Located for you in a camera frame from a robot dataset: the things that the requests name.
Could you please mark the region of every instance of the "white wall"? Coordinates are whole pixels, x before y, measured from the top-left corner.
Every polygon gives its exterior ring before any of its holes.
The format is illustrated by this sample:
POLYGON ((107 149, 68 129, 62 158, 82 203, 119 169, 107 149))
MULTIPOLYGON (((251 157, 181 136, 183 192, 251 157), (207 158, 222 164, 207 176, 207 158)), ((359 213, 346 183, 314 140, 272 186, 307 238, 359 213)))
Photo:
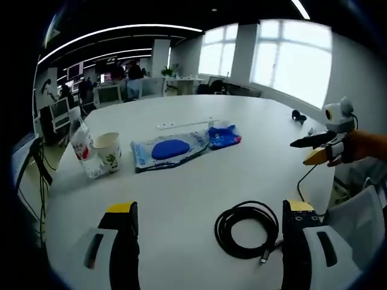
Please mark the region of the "white wall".
POLYGON ((195 76, 199 70, 202 36, 178 44, 171 51, 171 65, 178 64, 177 73, 181 77, 195 76))
POLYGON ((92 66, 90 68, 83 70, 83 77, 85 78, 85 80, 87 80, 87 78, 89 77, 91 83, 96 82, 97 81, 97 74, 96 74, 95 67, 92 66))
POLYGON ((140 68, 141 69, 145 69, 146 72, 150 72, 151 71, 151 59, 149 58, 146 58, 146 59, 140 59, 140 68))
MULTIPOLYGON (((236 38, 235 55, 230 80, 262 91, 262 97, 283 103, 323 123, 324 115, 290 95, 266 86, 250 83, 251 65, 257 25, 240 25, 236 38)), ((179 63, 182 76, 198 73, 201 39, 189 40, 172 50, 174 63, 179 63)), ((361 44, 333 34, 333 52, 330 82, 325 104, 337 103, 347 96, 354 105, 359 129, 387 134, 387 67, 383 59, 361 44)), ((349 165, 336 168, 336 176, 346 181, 349 165)))
POLYGON ((161 77, 161 70, 167 66, 170 47, 169 39, 155 39, 152 50, 151 77, 161 77))
POLYGON ((36 109, 39 111, 43 107, 41 89, 42 85, 47 79, 51 79, 51 89, 54 95, 57 95, 57 68, 48 68, 45 71, 36 75, 35 80, 35 96, 36 96, 36 109))

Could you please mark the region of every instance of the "robotic arm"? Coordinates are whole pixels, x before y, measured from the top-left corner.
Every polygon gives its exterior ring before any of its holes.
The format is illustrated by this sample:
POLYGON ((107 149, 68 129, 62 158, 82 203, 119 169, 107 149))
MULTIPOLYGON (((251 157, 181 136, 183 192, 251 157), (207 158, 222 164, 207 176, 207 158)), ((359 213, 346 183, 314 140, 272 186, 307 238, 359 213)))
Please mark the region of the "robotic arm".
POLYGON ((344 97, 340 103, 324 106, 327 131, 298 139, 291 147, 313 147, 312 153, 306 157, 305 165, 323 164, 337 158, 345 158, 346 135, 355 129, 353 106, 344 97))

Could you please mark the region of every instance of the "desk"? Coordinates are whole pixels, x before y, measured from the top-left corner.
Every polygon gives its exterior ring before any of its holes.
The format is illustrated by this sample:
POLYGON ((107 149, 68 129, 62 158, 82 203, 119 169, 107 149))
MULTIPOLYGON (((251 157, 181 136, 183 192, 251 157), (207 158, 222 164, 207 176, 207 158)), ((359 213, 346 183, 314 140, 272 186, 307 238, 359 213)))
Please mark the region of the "desk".
MULTIPOLYGON (((235 204, 254 199, 267 204, 282 228, 282 201, 300 200, 297 182, 309 171, 302 161, 310 149, 289 144, 306 136, 292 109, 276 101, 231 95, 182 95, 112 105, 92 111, 86 122, 92 136, 120 133, 123 168, 91 180, 68 146, 57 168, 46 218, 47 253, 61 273, 67 252, 89 228, 97 227, 112 204, 138 202, 142 290, 279 289, 282 254, 239 260, 227 255, 213 233, 216 218, 235 204), (166 122, 192 123, 208 118, 230 120, 242 135, 240 144, 210 152, 174 169, 135 174, 132 140, 204 129, 206 124, 158 130, 166 122)), ((327 209, 334 169, 317 167, 301 192, 317 213, 327 209)), ((236 242, 257 246, 266 238, 259 224, 242 221, 233 228, 236 242)))
POLYGON ((181 79, 171 79, 166 77, 165 83, 168 82, 177 82, 177 94, 178 95, 192 95, 194 94, 194 83, 195 82, 205 82, 203 79, 198 78, 181 78, 181 79))

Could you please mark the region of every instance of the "paper cup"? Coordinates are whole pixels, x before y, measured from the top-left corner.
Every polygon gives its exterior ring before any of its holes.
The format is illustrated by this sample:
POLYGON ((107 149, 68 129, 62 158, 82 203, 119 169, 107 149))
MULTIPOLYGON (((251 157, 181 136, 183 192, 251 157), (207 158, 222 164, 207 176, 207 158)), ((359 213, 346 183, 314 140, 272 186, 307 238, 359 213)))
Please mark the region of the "paper cup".
POLYGON ((109 172, 120 170, 122 153, 117 132, 98 136, 94 142, 94 148, 109 172))

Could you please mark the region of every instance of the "blue plastic item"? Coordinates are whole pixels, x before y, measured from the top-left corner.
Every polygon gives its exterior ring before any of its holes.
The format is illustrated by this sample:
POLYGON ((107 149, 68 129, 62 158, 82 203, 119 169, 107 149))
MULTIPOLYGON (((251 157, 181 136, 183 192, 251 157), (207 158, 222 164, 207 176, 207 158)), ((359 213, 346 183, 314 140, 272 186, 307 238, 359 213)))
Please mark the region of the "blue plastic item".
POLYGON ((235 125, 226 128, 211 127, 208 130, 210 138, 210 148, 217 150, 238 144, 242 137, 238 134, 235 125))
POLYGON ((178 140, 171 139, 157 143, 152 150, 152 158, 156 160, 165 160, 181 154, 187 153, 189 144, 178 140))

